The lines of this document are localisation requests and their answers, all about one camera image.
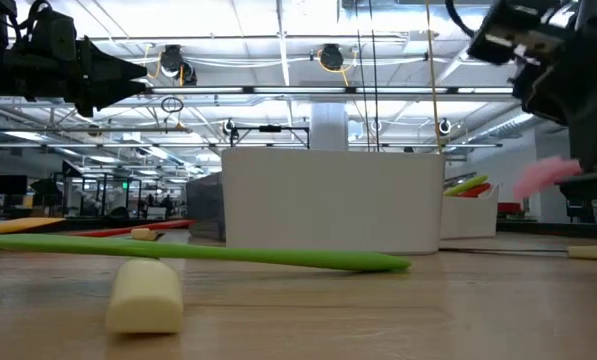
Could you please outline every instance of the cable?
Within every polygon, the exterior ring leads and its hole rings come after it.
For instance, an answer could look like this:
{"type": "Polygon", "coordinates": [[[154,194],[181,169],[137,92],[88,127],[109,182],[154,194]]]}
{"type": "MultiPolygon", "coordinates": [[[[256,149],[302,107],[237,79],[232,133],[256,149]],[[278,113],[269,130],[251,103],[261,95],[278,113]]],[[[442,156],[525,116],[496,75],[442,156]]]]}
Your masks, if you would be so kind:
{"type": "MultiPolygon", "coordinates": [[[[354,7],[356,8],[356,23],[358,21],[358,1],[354,1],[354,7]]],[[[360,78],[362,81],[363,90],[365,88],[365,71],[362,69],[362,44],[360,43],[360,26],[356,27],[356,32],[358,34],[358,59],[360,60],[360,78]]],[[[367,92],[362,92],[362,97],[365,102],[365,126],[367,127],[367,152],[371,151],[371,140],[369,139],[369,115],[367,114],[367,92]]]]}
{"type": "Polygon", "coordinates": [[[431,73],[431,97],[434,107],[434,127],[436,133],[436,144],[438,145],[438,154],[442,154],[442,144],[440,143],[440,127],[438,123],[438,98],[436,94],[436,71],[434,69],[434,49],[431,33],[431,6],[429,0],[425,0],[427,8],[427,44],[429,46],[429,70],[431,73]]]}
{"type": "Polygon", "coordinates": [[[374,13],[371,8],[371,0],[369,0],[369,20],[371,22],[371,46],[373,51],[372,56],[374,58],[374,99],[376,103],[376,117],[374,122],[376,125],[376,152],[380,152],[380,123],[378,121],[378,67],[376,66],[376,34],[374,32],[374,13]]]}
{"type": "MultiPolygon", "coordinates": [[[[426,2],[427,17],[429,17],[429,2],[426,2]]],[[[465,23],[462,21],[462,18],[460,17],[460,15],[458,15],[458,12],[456,11],[456,5],[454,5],[454,0],[445,0],[445,7],[447,8],[447,13],[449,13],[451,21],[453,21],[454,24],[456,24],[460,28],[460,30],[462,30],[462,32],[467,34],[467,36],[473,38],[476,32],[468,28],[467,25],[465,25],[465,23]]]]}
{"type": "MultiPolygon", "coordinates": [[[[151,46],[147,45],[145,46],[145,58],[143,60],[142,66],[145,66],[145,64],[147,63],[145,60],[147,59],[147,55],[149,54],[149,49],[151,48],[151,46]]],[[[151,75],[149,72],[147,72],[147,77],[150,79],[155,79],[158,77],[158,75],[160,74],[160,60],[162,59],[162,51],[158,53],[158,67],[156,68],[156,74],[155,75],[151,75]]]]}

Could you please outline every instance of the person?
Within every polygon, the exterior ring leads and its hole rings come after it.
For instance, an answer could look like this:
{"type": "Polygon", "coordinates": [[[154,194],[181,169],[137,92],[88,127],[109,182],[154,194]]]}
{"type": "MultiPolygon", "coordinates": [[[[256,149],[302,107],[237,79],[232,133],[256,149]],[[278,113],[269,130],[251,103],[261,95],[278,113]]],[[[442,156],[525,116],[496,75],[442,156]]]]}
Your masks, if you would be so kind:
{"type": "Polygon", "coordinates": [[[160,206],[167,209],[165,211],[165,218],[168,219],[171,216],[171,211],[174,208],[174,203],[173,203],[173,201],[171,201],[171,197],[169,196],[169,194],[167,194],[167,196],[164,199],[162,199],[160,206]]]}

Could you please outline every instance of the red object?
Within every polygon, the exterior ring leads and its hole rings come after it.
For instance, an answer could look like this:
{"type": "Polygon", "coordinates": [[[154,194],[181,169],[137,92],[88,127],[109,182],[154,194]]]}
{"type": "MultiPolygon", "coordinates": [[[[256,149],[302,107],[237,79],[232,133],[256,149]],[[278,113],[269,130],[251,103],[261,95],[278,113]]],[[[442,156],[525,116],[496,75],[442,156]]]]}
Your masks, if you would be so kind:
{"type": "Polygon", "coordinates": [[[183,226],[189,226],[193,224],[194,220],[174,220],[174,221],[165,221],[159,223],[152,223],[146,225],[138,225],[138,226],[130,226],[126,228],[118,228],[118,229],[104,229],[104,230],[93,230],[93,231],[83,231],[77,233],[71,233],[69,235],[72,236],[86,236],[86,237],[109,237],[109,236],[116,236],[116,235],[124,235],[129,234],[133,229],[149,229],[149,230],[165,230],[165,229],[175,229],[183,226]]]}
{"type": "Polygon", "coordinates": [[[491,188],[490,183],[476,185],[476,186],[472,187],[471,189],[459,194],[458,197],[477,198],[478,195],[484,193],[485,191],[489,190],[490,188],[491,188]]]}
{"type": "Polygon", "coordinates": [[[522,212],[522,207],[519,203],[498,203],[499,214],[519,214],[522,212]]]}

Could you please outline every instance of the white plastic bin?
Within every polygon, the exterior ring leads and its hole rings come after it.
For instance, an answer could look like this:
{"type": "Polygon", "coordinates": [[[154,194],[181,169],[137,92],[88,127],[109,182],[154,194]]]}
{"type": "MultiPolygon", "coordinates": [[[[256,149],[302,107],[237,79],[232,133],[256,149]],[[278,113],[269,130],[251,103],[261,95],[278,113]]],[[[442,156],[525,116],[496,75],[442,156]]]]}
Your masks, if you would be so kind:
{"type": "Polygon", "coordinates": [[[438,250],[442,156],[265,148],[222,154],[229,247],[438,250]]]}
{"type": "Polygon", "coordinates": [[[496,236],[498,185],[478,198],[443,196],[441,239],[496,236]]]}

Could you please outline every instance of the orange object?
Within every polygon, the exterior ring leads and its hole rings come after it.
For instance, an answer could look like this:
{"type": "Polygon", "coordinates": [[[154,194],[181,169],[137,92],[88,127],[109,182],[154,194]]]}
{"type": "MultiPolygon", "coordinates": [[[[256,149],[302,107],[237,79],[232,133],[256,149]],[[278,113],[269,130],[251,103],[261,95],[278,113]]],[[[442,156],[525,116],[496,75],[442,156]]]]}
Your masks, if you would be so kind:
{"type": "Polygon", "coordinates": [[[458,197],[477,198],[478,195],[484,193],[485,191],[489,190],[490,188],[491,188],[490,183],[476,185],[476,186],[472,187],[471,189],[459,194],[458,197]]]}
{"type": "Polygon", "coordinates": [[[195,220],[174,220],[165,221],[159,223],[152,223],[147,225],[130,226],[126,228],[118,229],[104,229],[104,230],[93,230],[93,231],[82,231],[77,233],[71,233],[72,236],[86,236],[86,237],[109,237],[116,235],[129,234],[134,229],[149,229],[149,230],[165,230],[175,229],[183,226],[189,226],[193,224],[195,220]]]}
{"type": "Polygon", "coordinates": [[[0,222],[0,234],[10,234],[64,221],[64,218],[22,218],[0,222]]]}

